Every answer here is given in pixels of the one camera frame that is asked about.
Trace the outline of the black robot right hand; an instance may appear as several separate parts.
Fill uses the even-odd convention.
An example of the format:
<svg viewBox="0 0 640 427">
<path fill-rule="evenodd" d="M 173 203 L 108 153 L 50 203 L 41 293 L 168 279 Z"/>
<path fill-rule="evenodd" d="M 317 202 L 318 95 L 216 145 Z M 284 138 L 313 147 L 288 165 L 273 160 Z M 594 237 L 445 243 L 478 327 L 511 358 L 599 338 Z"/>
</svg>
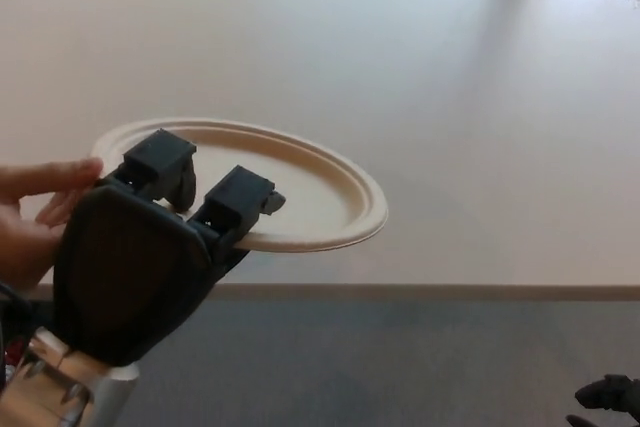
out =
<svg viewBox="0 0 640 427">
<path fill-rule="evenodd" d="M 639 380 L 620 374 L 606 374 L 602 379 L 579 388 L 574 397 L 585 409 L 608 410 L 629 415 L 639 425 Z"/>
</svg>

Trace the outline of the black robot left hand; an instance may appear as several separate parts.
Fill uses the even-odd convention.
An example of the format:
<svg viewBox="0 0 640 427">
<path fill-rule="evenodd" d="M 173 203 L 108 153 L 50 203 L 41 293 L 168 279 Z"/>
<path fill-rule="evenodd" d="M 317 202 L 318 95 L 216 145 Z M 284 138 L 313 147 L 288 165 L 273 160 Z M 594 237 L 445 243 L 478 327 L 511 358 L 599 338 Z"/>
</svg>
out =
<svg viewBox="0 0 640 427">
<path fill-rule="evenodd" d="M 53 331 L 120 367 L 180 327 L 245 256 L 240 241 L 285 198 L 233 168 L 196 195 L 193 143 L 158 130 L 80 200 L 54 267 Z"/>
</svg>

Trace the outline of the person's bare hand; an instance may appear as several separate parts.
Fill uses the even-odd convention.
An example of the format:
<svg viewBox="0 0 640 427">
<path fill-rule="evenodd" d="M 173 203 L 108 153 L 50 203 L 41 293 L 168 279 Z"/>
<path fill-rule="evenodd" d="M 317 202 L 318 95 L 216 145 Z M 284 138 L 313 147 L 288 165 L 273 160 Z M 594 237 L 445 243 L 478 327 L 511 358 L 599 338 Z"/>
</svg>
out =
<svg viewBox="0 0 640 427">
<path fill-rule="evenodd" d="M 72 211 L 99 179 L 96 157 L 1 167 L 1 281 L 31 290 L 54 264 Z"/>
</svg>

